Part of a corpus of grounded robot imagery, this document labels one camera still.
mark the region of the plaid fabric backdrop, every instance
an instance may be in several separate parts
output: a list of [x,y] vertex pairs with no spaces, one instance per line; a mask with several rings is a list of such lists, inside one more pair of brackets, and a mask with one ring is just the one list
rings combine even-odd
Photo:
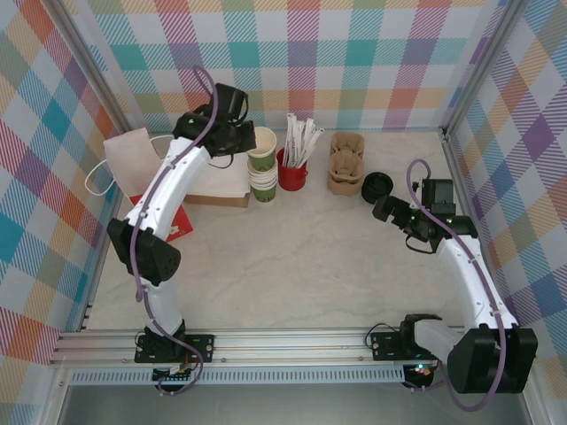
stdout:
[[206,101],[196,64],[247,91],[257,125],[285,128],[292,111],[325,128],[436,128],[497,3],[66,0],[132,126],[153,132]]
[[548,407],[567,419],[567,4],[532,1],[454,150],[513,314],[535,328]]
[[115,190],[83,181],[116,130],[40,1],[0,8],[0,423],[26,424],[97,262]]

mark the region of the stacked paper cups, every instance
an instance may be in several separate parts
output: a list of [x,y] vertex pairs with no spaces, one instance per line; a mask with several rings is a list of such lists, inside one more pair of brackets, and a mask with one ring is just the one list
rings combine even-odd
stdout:
[[260,202],[276,196],[276,134],[266,127],[256,127],[256,149],[248,151],[248,178],[252,192]]

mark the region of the purple cable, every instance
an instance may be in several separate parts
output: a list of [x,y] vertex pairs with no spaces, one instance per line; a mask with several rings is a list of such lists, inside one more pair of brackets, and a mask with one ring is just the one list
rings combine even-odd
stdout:
[[480,268],[480,265],[478,264],[477,259],[475,259],[475,256],[470,251],[469,247],[466,245],[465,242],[462,241],[462,239],[447,224],[445,224],[443,221],[439,220],[431,212],[427,211],[427,209],[422,205],[422,203],[419,202],[419,199],[417,199],[416,193],[412,190],[411,170],[418,163],[423,164],[425,166],[425,169],[427,170],[427,177],[426,178],[429,179],[429,177],[431,176],[431,168],[429,167],[429,164],[427,164],[427,162],[424,159],[419,158],[419,159],[415,159],[414,161],[412,161],[412,163],[409,164],[408,171],[406,172],[406,184],[408,185],[409,195],[414,200],[414,202],[419,207],[419,209],[431,221],[433,221],[434,223],[439,225],[441,228],[445,229],[445,231],[449,235],[451,235],[451,237],[453,237],[453,239],[459,245],[461,245],[462,250],[465,251],[465,253],[469,257],[470,262],[475,267],[475,270],[478,273],[478,277],[480,278],[482,285],[485,288],[486,295],[488,296],[488,300],[490,301],[490,306],[493,309],[494,318],[496,319],[496,324],[498,325],[498,335],[500,337],[500,356],[498,358],[498,367],[496,368],[496,375],[494,376],[494,381],[493,381],[492,385],[490,386],[490,389],[488,390],[488,392],[485,394],[485,396],[482,398],[482,400],[480,400],[474,406],[466,406],[463,403],[461,403],[461,401],[457,398],[457,396],[454,392],[453,385],[451,385],[451,382],[449,381],[449,378],[447,376],[447,372],[445,370],[445,367],[443,366],[443,363],[439,362],[439,369],[441,369],[441,373],[443,374],[444,380],[445,380],[445,382],[447,382],[447,390],[449,391],[449,395],[451,396],[451,399],[454,401],[454,403],[459,408],[461,408],[465,412],[476,412],[476,411],[482,409],[483,407],[485,407],[490,402],[490,400],[493,398],[494,394],[498,390],[498,385],[500,385],[500,381],[502,379],[502,374],[504,373],[504,366],[506,364],[506,333],[504,331],[504,323],[502,322],[501,314],[498,311],[498,306],[497,306],[497,303],[496,303],[496,299],[494,298],[494,294],[491,291],[490,286],[488,285],[488,280],[486,279],[486,276],[485,276],[484,272],[482,271],[482,268]]
[[211,77],[211,75],[205,70],[205,68],[203,68],[201,66],[195,66],[195,67],[193,67],[193,72],[197,76],[198,80],[200,80],[200,76],[198,75],[198,71],[203,73],[203,75],[206,77],[206,79],[208,80],[209,84],[212,87],[213,111],[211,113],[211,118],[210,118],[209,122],[206,123],[206,126],[205,126],[205,128],[203,128],[203,131],[195,138],[193,143],[191,143],[185,150],[183,150],[183,152],[181,152],[177,157],[175,157],[175,159],[173,161],[171,161],[171,167],[165,168],[158,175],[158,178],[150,187],[150,191],[148,192],[148,196],[144,200],[144,205],[142,205],[142,209],[140,210],[140,213],[138,214],[138,218],[136,220],[134,230],[132,231],[132,238],[130,239],[130,249],[129,249],[130,263],[132,264],[132,274],[134,275],[134,280],[136,281],[136,301],[138,303],[141,302],[142,300],[144,301],[145,310],[148,313],[148,316],[150,317],[151,322],[153,323],[153,325],[156,327],[156,329],[159,332],[161,332],[167,339],[173,341],[176,344],[181,345],[181,347],[183,347],[183,348],[193,352],[194,354],[196,354],[198,361],[199,361],[199,370],[197,372],[197,375],[195,376],[195,378],[191,382],[184,385],[180,390],[175,391],[175,392],[166,392],[161,388],[161,381],[158,382],[158,387],[159,387],[159,390],[161,391],[161,394],[166,394],[166,395],[169,395],[169,396],[175,396],[177,394],[181,394],[181,393],[185,392],[186,390],[188,390],[189,388],[191,388],[193,385],[195,385],[195,383],[197,382],[197,380],[200,378],[201,374],[203,373],[203,357],[201,356],[201,354],[197,350],[195,350],[195,348],[193,348],[190,345],[186,344],[185,342],[175,338],[174,336],[168,334],[161,327],[161,325],[159,325],[158,321],[155,319],[153,312],[151,311],[150,301],[147,297],[146,292],[144,291],[144,287],[142,286],[142,281],[141,281],[141,278],[140,278],[140,272],[138,270],[138,265],[137,265],[137,262],[136,262],[136,240],[138,238],[138,233],[140,231],[140,226],[142,224],[142,220],[144,219],[144,216],[145,216],[144,213],[150,208],[151,199],[153,198],[153,195],[155,194],[156,190],[158,189],[159,184],[166,177],[169,170],[172,170],[177,165],[177,163],[183,159],[183,157],[185,155],[187,155],[195,146],[197,146],[201,142],[201,140],[203,140],[203,138],[206,136],[206,134],[209,132],[209,130],[213,126],[214,121],[216,120],[216,116],[217,116],[218,111],[219,111],[219,94],[216,90],[216,87],[214,86],[213,77]]

